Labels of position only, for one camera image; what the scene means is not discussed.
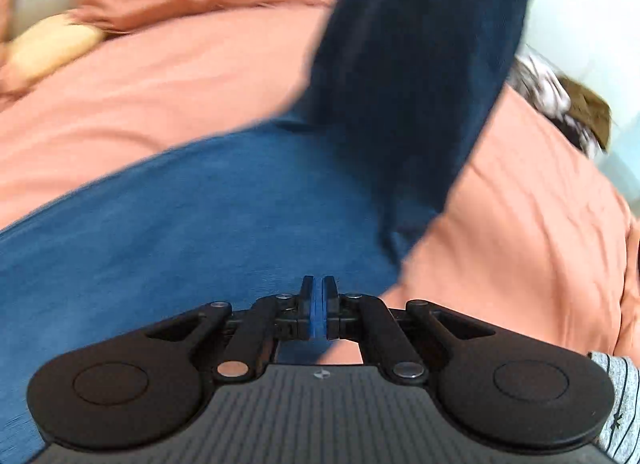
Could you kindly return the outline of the brown patterned plush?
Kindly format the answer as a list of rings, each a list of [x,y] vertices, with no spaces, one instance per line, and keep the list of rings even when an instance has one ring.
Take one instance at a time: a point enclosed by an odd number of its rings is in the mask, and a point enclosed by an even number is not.
[[[534,54],[516,55],[506,80],[588,159],[608,151],[611,108],[590,88],[556,73]]]

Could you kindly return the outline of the orange bed sheet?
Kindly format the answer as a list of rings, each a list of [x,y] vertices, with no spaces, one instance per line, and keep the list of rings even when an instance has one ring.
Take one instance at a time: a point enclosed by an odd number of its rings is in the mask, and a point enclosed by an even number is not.
[[[1,104],[1,221],[179,143],[282,109],[328,12],[246,8],[119,36]],[[639,223],[544,117],[504,90],[390,307],[458,310],[578,352],[639,354]]]

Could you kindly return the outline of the blue denim jeans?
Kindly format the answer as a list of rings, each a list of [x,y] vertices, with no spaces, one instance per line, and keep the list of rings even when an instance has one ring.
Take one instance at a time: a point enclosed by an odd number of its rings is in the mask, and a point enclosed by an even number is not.
[[[390,288],[482,132],[527,1],[338,0],[290,110],[2,232],[2,461],[40,449],[26,387],[58,354],[306,275]]]

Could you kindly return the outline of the yellow small pillow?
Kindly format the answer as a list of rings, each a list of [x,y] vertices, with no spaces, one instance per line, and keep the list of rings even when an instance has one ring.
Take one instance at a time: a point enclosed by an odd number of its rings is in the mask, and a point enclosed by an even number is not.
[[[7,47],[1,66],[1,95],[17,96],[61,67],[84,56],[105,40],[91,24],[78,24],[70,15],[40,20]]]

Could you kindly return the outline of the grey striped sleeve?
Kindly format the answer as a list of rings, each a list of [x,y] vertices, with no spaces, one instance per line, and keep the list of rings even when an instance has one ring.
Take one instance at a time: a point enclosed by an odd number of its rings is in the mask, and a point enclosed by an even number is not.
[[[589,358],[608,374],[614,388],[614,406],[597,445],[616,463],[640,461],[639,368],[629,357],[590,352]]]

